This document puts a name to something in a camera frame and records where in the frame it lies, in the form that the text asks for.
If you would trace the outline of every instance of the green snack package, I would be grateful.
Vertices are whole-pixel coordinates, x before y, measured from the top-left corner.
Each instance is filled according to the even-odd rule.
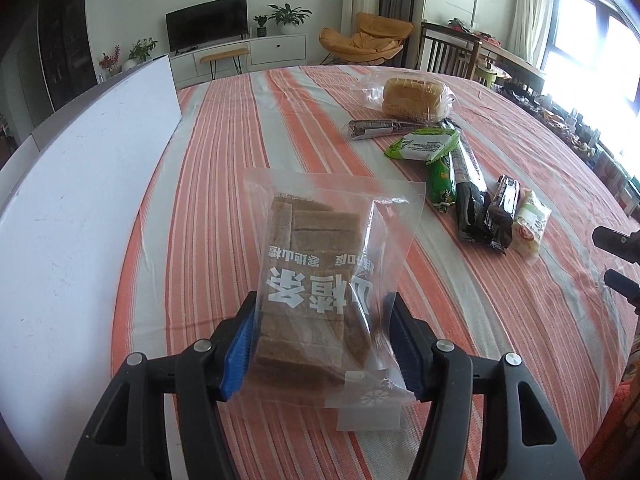
[[[451,153],[427,165],[427,189],[431,204],[441,213],[456,203],[456,178]]]
[[[396,140],[385,150],[389,158],[424,160],[431,164],[434,160],[451,152],[460,140],[460,133],[451,128],[423,128]]]

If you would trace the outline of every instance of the red flowers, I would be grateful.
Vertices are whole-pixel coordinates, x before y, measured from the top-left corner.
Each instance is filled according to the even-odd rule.
[[[113,56],[108,56],[104,52],[102,53],[102,59],[98,62],[101,68],[107,69],[111,72],[118,66],[118,58],[120,57],[120,46],[116,45]]]

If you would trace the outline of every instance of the orange striped tablecloth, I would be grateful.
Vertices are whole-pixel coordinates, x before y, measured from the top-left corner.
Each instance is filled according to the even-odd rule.
[[[208,337],[257,288],[256,226],[244,200],[245,168],[424,180],[420,164],[392,161],[392,139],[348,142],[351,119],[380,117],[351,91],[370,68],[256,72],[179,92],[183,119],[149,184],[131,234],[113,327],[113,367],[131,351],[149,358]],[[453,215],[424,209],[398,289],[416,317],[465,351],[521,354],[580,455],[625,367],[635,316],[604,286],[630,264],[597,250],[597,225],[633,229],[613,197],[544,126],[475,82],[443,76],[487,182],[501,173],[553,209],[533,264],[458,240]],[[172,402],[166,409],[173,413]],[[402,412],[396,432],[339,433],[320,413],[268,404],[222,408],[245,479],[404,479],[428,408]],[[465,477],[478,466],[482,405],[472,410]],[[168,416],[174,478],[186,478],[175,415]]]

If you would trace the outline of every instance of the white cabinet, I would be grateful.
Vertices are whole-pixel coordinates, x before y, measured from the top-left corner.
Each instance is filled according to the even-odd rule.
[[[174,75],[174,83],[176,84],[198,76],[193,54],[174,57],[170,60],[170,63],[171,72]]]
[[[207,46],[170,58],[171,71],[174,74],[176,88],[185,88],[193,84],[203,83],[211,78],[209,63],[200,63],[204,56],[242,47],[249,49],[248,56],[241,56],[243,71],[255,72],[269,68],[306,64],[306,36],[302,34],[232,41],[215,46]],[[235,74],[236,69],[233,60],[222,59],[218,62],[216,77]]]
[[[306,36],[277,36],[254,41],[251,45],[251,64],[296,61],[306,58]]]

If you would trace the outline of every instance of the orange lounge chair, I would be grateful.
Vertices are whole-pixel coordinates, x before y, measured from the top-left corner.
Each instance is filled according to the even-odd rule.
[[[331,28],[320,32],[320,44],[329,55],[355,64],[379,65],[402,50],[402,42],[414,31],[414,24],[365,12],[356,17],[358,31],[347,38]]]

